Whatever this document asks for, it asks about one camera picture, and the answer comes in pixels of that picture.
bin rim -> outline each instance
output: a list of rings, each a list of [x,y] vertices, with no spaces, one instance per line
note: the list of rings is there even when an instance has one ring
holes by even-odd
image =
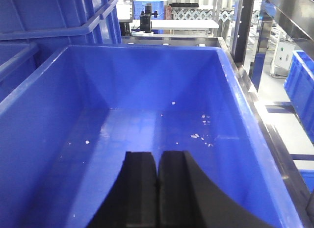
[[[11,72],[13,72],[17,67],[27,61],[30,57],[35,55],[39,48],[36,43],[0,43],[0,46],[25,46],[21,51],[14,54],[12,58],[0,65],[0,82],[5,79]]]
[[[0,33],[0,41],[86,35],[91,33],[101,20],[104,20],[112,12],[117,2],[118,0],[110,0],[107,4],[103,5],[86,23],[78,27],[36,29]]]

stainless steel frame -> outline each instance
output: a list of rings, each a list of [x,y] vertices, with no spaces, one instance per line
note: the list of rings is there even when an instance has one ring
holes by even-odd
[[[250,32],[254,0],[238,0],[235,6],[235,26],[230,38],[230,52],[237,65],[244,63]]]
[[[249,76],[243,69],[243,66],[237,68],[235,62],[223,38],[207,38],[207,37],[125,37],[124,43],[134,44],[168,44],[170,46],[205,46],[222,48],[233,67],[234,73],[240,83],[244,95],[249,103],[249,106],[255,115],[268,147],[273,155],[277,167],[281,173],[286,188],[295,205],[295,208],[300,216],[304,227],[312,228],[311,221],[306,212],[308,202],[310,200],[310,192],[304,183],[299,171],[293,163],[292,157],[287,151],[281,137],[276,128],[272,125],[268,118],[266,107],[259,101],[257,91],[253,86]]]
[[[272,20],[314,59],[314,1],[312,0],[263,0],[261,6],[262,26],[258,39],[258,50],[250,69],[250,77],[258,89],[264,64],[265,43],[269,39]]]

metal rail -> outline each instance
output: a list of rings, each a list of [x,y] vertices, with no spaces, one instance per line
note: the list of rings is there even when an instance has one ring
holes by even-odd
[[[273,21],[275,21],[297,43],[297,45],[308,54],[308,56],[314,59],[313,9],[314,1],[312,0],[262,0],[260,23],[257,30],[257,49],[256,51],[253,51],[253,53],[256,53],[253,56],[250,65],[249,76],[245,76],[246,74],[242,76],[242,79],[245,81],[245,84],[242,84],[243,86],[253,83],[256,90],[259,88]],[[247,19],[243,25],[243,21],[237,19],[235,28],[242,27],[243,31],[239,34],[239,29],[235,30],[232,34],[233,37],[237,38],[237,36],[240,35],[240,37],[242,36],[246,38],[249,29],[246,30],[245,28],[247,28],[249,22],[250,21]],[[245,44],[238,45],[233,41],[233,43],[231,43],[231,53],[233,54],[233,58],[236,57],[236,54],[239,56],[245,54],[244,47]],[[258,100],[257,97],[255,97],[255,94],[252,93],[246,93],[246,97],[248,100],[251,99],[249,103],[256,103],[255,100]],[[302,178],[295,170],[296,168],[291,156],[286,152],[286,148],[283,147],[282,140],[276,133],[276,130],[267,123],[267,120],[262,118],[260,118],[260,120],[262,121],[260,123],[261,129],[269,131],[269,135],[266,134],[266,138],[268,136],[270,137],[268,144],[273,145],[270,148],[274,159],[277,162],[277,166],[282,172],[283,178],[289,178],[289,181],[286,179],[284,179],[284,181],[302,223],[304,227],[313,227],[314,195],[310,197],[304,182],[302,182]],[[290,171],[292,168],[293,170],[290,172],[290,175],[284,177],[284,172]]]

stacked blue crate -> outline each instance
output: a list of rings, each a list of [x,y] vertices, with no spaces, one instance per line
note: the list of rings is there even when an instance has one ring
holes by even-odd
[[[37,65],[69,44],[121,43],[117,1],[0,0],[0,41],[37,43]]]
[[[304,51],[294,51],[285,90],[301,123],[314,142],[314,61]]]

metal pillar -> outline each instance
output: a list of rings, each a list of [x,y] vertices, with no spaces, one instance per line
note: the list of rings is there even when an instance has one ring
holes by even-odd
[[[219,14],[222,5],[222,0],[213,0],[212,18],[219,24]],[[214,37],[217,37],[218,29],[213,29]]]
[[[258,26],[257,33],[259,33],[257,43],[256,54],[253,54],[253,61],[250,65],[249,77],[254,84],[256,90],[259,89],[265,56],[268,47],[268,40],[270,37],[271,27],[273,19],[264,11],[261,11],[260,24]]]
[[[232,28],[230,50],[237,65],[244,63],[253,5],[254,0],[237,0],[235,7],[235,26]]]

